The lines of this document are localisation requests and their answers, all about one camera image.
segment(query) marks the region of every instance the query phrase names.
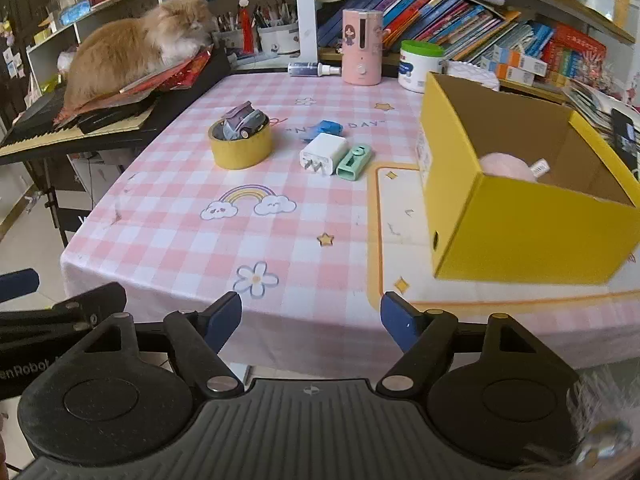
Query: pink humidifier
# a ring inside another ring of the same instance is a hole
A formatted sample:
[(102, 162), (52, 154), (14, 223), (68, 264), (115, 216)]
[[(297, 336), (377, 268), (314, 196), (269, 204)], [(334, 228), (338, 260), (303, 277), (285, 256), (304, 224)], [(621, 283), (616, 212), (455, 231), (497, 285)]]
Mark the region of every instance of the pink humidifier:
[(345, 9), (342, 12), (342, 79), (372, 86), (382, 80), (382, 12)]

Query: pink checkered tablecloth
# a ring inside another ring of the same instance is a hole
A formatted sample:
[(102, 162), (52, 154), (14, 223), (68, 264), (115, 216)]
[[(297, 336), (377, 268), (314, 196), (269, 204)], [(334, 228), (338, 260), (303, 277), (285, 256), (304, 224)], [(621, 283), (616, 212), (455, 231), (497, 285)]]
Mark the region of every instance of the pink checkered tablecloth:
[[(274, 151), (248, 170), (222, 170), (206, 132), (245, 100), (276, 123)], [(337, 121), (376, 160), (413, 163), (421, 104), (393, 79), (227, 77), (149, 145), (73, 236), (61, 258), (66, 293), (118, 281), (127, 311), (144, 322), (236, 290), (242, 323), (221, 353), (227, 361), (376, 380), (400, 351), (366, 296), (367, 179), (303, 171), (298, 131)], [(332, 245), (321, 245), (323, 234)], [(516, 317), (572, 365), (640, 355), (640, 316), (599, 312)]]

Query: cloud print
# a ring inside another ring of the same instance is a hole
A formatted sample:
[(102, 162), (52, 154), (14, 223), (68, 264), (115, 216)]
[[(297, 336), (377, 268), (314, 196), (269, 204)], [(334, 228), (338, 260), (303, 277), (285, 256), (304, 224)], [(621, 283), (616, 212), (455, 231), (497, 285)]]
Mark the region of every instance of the cloud print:
[(296, 208), (296, 203), (284, 195), (269, 195), (264, 197), (254, 207), (257, 215), (265, 216), (276, 213), (291, 213)]
[(236, 216), (238, 208), (229, 202), (211, 202), (207, 208), (200, 213), (203, 220), (213, 220), (214, 218), (231, 218)]

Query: tag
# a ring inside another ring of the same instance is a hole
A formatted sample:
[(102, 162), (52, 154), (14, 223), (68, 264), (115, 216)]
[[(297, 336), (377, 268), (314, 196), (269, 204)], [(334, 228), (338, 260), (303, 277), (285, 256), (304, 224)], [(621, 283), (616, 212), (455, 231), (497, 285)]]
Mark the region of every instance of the tag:
[(547, 171), (549, 171), (551, 167), (544, 158), (541, 158), (539, 161), (534, 162), (531, 166), (529, 166), (529, 169), (533, 172), (533, 176), (535, 176), (536, 178), (540, 178)]

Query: green lid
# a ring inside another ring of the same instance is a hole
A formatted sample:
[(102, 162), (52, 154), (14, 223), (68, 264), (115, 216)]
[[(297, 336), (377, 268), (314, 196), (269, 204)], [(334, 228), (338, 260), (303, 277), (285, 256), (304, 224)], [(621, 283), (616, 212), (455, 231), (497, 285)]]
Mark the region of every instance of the green lid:
[(427, 41), (404, 40), (400, 48), (418, 56), (442, 57), (444, 54), (444, 49), (441, 46)]

